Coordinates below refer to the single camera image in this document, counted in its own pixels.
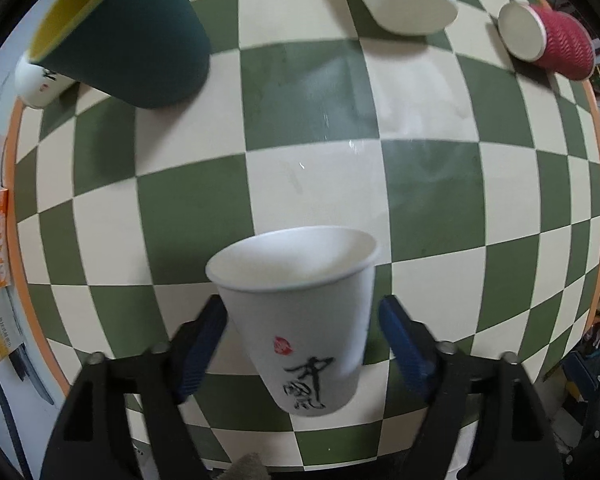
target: cup rim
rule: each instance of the cup rim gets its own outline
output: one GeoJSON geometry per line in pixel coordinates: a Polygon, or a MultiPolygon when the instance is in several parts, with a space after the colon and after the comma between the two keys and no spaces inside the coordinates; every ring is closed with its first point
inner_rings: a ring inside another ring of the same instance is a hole
{"type": "Polygon", "coordinates": [[[527,61],[527,62],[534,62],[534,61],[537,61],[538,59],[540,59],[542,56],[544,56],[544,53],[546,51],[546,45],[547,45],[546,27],[544,26],[544,22],[542,21],[542,19],[538,15],[538,13],[535,11],[535,9],[531,5],[523,5],[518,2],[509,2],[508,4],[504,5],[500,9],[500,12],[498,14],[498,29],[499,29],[500,37],[502,38],[502,42],[507,47],[507,50],[509,50],[510,53],[512,53],[518,59],[521,59],[521,60],[527,61]],[[540,49],[537,53],[534,53],[532,55],[531,54],[525,55],[519,49],[520,34],[517,31],[514,32],[513,36],[510,36],[506,31],[507,19],[509,17],[513,16],[514,12],[520,11],[520,10],[526,11],[531,17],[533,17],[536,24],[538,25],[538,30],[540,31],[540,34],[542,35],[542,37],[541,37],[542,46],[540,47],[540,49]]]}
{"type": "Polygon", "coordinates": [[[257,234],[254,236],[250,236],[248,238],[244,238],[238,242],[234,242],[233,244],[225,247],[224,249],[218,251],[214,254],[209,261],[206,263],[205,272],[207,277],[216,285],[221,286],[222,288],[227,288],[229,290],[235,290],[237,292],[258,292],[258,293],[267,293],[267,292],[288,292],[291,290],[303,290],[306,288],[314,288],[316,286],[328,285],[330,283],[338,282],[344,278],[348,278],[349,276],[353,276],[357,274],[361,270],[365,269],[374,264],[378,254],[380,252],[380,244],[376,238],[367,233],[366,231],[355,229],[346,226],[333,226],[333,225],[317,225],[317,226],[301,226],[294,227],[289,229],[279,229],[276,231],[269,231],[262,234],[257,234]],[[234,250],[237,246],[245,245],[250,243],[250,240],[254,238],[262,239],[264,237],[273,237],[280,235],[280,233],[289,233],[289,232],[298,232],[298,231],[309,231],[309,230],[338,230],[338,231],[349,231],[354,232],[359,235],[362,235],[368,238],[369,241],[373,243],[371,250],[368,254],[362,258],[360,261],[356,262],[350,267],[346,269],[337,271],[337,272],[327,272],[320,278],[309,279],[309,280],[301,280],[296,283],[288,283],[283,285],[271,284],[271,285],[235,285],[231,283],[230,280],[226,280],[221,276],[218,276],[215,272],[213,272],[212,267],[214,266],[214,260],[217,260],[219,256],[223,253],[226,254],[229,250],[234,250]]]}

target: checkerboard mat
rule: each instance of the checkerboard mat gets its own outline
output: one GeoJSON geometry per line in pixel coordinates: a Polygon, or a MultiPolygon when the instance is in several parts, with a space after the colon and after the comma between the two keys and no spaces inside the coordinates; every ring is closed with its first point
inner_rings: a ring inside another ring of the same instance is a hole
{"type": "MultiPolygon", "coordinates": [[[[518,352],[532,380],[554,366],[594,293],[600,156],[583,85],[508,56],[493,21],[508,1],[459,0],[445,32],[404,38],[361,0],[192,0],[213,46],[196,99],[141,110],[75,86],[26,109],[19,243],[67,378],[195,318],[216,251],[311,224],[378,239],[374,302],[397,294],[472,354],[518,352]]],[[[138,399],[128,411],[146,442],[138,399]]],[[[424,406],[374,315],[342,410],[282,412],[230,324],[182,413],[207,465],[257,451],[302,470],[407,449],[424,406]]]]}

